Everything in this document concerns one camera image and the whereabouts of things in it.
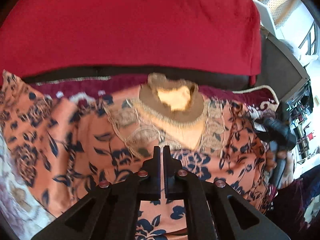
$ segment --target metal bolt head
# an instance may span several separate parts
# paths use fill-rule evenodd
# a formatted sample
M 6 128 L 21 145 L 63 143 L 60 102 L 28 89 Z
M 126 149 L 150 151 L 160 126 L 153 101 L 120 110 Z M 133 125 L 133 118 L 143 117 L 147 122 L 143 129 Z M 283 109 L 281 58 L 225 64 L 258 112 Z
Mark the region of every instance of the metal bolt head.
M 107 188 L 109 186 L 110 186 L 110 182 L 107 180 L 102 180 L 99 182 L 99 187 L 101 187 L 101 188 Z
M 217 187 L 224 187 L 226 185 L 226 182 L 221 179 L 216 180 L 214 183 L 216 184 Z
M 141 178 L 144 178 L 144 177 L 148 176 L 148 172 L 146 172 L 146 171 L 139 171 L 139 172 L 138 172 L 138 176 L 141 177 Z
M 188 172 L 186 170 L 178 170 L 178 175 L 181 177 L 184 177 L 188 174 Z

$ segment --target red blanket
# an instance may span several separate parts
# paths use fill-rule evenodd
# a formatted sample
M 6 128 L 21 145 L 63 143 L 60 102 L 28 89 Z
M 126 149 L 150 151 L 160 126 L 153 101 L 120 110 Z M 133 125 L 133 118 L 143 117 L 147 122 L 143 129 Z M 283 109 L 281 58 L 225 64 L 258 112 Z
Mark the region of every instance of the red blanket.
M 0 69 L 155 64 L 255 76 L 252 0 L 19 0 L 0 29 Z

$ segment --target white fabric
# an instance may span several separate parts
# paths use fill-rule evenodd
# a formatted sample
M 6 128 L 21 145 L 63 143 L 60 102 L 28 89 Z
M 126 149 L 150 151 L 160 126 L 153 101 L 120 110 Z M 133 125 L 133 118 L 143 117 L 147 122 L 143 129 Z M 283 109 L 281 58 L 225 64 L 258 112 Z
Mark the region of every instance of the white fabric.
M 21 240 L 30 240 L 54 220 L 16 172 L 0 132 L 0 211 Z
M 320 164 L 320 154 L 313 156 L 312 158 L 306 160 L 303 164 L 297 164 L 297 168 L 294 171 L 293 178 L 298 179 L 301 174 L 311 170 L 313 167 Z

